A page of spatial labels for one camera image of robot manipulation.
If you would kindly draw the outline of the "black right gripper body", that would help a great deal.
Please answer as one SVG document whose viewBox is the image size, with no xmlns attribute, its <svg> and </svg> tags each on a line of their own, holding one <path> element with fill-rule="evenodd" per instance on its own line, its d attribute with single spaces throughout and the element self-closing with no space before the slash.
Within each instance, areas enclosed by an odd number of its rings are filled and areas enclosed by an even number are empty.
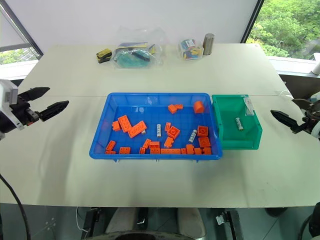
<svg viewBox="0 0 320 240">
<path fill-rule="evenodd" d="M 304 123 L 299 126 L 298 131 L 319 132 L 320 131 L 320 104 L 312 103 L 309 106 L 299 106 L 304 110 Z"/>
</svg>

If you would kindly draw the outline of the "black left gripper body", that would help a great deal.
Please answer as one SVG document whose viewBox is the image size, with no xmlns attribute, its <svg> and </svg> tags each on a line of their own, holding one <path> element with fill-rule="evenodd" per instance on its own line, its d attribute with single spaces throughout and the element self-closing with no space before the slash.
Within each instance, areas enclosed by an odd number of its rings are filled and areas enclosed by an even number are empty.
<svg viewBox="0 0 320 240">
<path fill-rule="evenodd" d="M 30 104 L 20 96 L 17 97 L 17 103 L 10 107 L 23 126 L 29 126 L 40 119 L 39 115 L 30 109 Z"/>
</svg>

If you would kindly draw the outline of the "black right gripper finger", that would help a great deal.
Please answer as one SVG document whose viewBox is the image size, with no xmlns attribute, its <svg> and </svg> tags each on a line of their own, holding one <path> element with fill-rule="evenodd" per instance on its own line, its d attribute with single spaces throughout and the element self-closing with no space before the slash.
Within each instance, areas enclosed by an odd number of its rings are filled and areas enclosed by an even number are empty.
<svg viewBox="0 0 320 240">
<path fill-rule="evenodd" d="M 299 128 L 299 125 L 296 120 L 279 110 L 271 110 L 270 113 L 277 121 L 289 127 L 294 134 L 298 133 L 297 129 Z"/>
<path fill-rule="evenodd" d="M 292 101 L 298 106 L 298 107 L 309 107 L 310 104 L 312 104 L 309 100 L 304 98 L 295 98 L 292 99 Z"/>
</svg>

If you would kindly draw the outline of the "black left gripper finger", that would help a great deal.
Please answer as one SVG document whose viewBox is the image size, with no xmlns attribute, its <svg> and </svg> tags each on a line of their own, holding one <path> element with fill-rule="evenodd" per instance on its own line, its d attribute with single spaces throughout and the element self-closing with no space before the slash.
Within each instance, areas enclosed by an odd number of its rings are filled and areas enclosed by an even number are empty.
<svg viewBox="0 0 320 240">
<path fill-rule="evenodd" d="M 34 87 L 25 92 L 20 93 L 18 96 L 24 101 L 29 102 L 42 97 L 49 90 L 49 87 Z"/>
<path fill-rule="evenodd" d="M 38 113 L 39 118 L 45 122 L 61 113 L 69 104 L 68 100 L 56 102 L 47 107 L 47 109 Z"/>
</svg>

